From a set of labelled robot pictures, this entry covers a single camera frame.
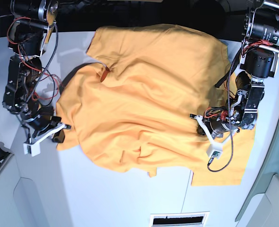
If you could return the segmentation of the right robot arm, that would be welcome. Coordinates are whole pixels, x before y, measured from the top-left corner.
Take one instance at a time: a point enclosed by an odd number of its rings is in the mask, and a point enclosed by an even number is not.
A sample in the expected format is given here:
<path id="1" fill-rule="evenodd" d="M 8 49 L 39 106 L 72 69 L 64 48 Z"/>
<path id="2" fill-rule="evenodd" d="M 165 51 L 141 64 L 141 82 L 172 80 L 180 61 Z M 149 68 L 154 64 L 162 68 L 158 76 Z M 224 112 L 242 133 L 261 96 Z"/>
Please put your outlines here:
<path id="1" fill-rule="evenodd" d="M 57 33 L 57 0 L 12 0 L 14 20 L 7 30 L 8 47 L 14 52 L 9 60 L 8 80 L 2 105 L 20 118 L 26 142 L 46 134 L 60 123 L 51 104 L 40 103 L 36 88 L 43 76 L 50 76 L 50 61 L 43 66 L 51 34 Z"/>

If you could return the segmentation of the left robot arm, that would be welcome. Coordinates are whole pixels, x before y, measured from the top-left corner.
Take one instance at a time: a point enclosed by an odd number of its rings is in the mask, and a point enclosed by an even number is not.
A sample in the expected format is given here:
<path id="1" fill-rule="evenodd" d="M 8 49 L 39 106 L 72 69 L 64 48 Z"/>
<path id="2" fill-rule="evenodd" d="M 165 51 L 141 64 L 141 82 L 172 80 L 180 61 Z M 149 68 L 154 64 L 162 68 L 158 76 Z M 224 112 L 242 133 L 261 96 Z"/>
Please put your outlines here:
<path id="1" fill-rule="evenodd" d="M 275 76 L 278 60 L 279 0 L 256 0 L 246 13 L 241 48 L 215 84 L 226 84 L 226 104 L 205 111 L 198 120 L 198 134 L 221 138 L 225 132 L 252 130 L 264 97 L 263 82 Z"/>

